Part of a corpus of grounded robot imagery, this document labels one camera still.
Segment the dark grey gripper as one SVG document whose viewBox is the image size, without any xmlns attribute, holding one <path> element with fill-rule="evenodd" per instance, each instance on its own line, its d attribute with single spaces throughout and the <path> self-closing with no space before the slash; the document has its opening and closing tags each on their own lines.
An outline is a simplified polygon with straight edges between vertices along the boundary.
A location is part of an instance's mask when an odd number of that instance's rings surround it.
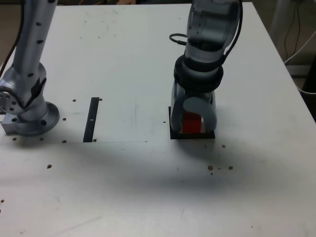
<svg viewBox="0 0 316 237">
<path fill-rule="evenodd" d="M 175 85 L 175 97 L 172 100 L 170 125 L 173 131 L 179 133 L 182 129 L 183 112 L 198 114 L 203 118 L 206 131 L 213 131 L 217 126 L 216 105 L 214 93 L 188 91 L 180 85 Z"/>
</svg>

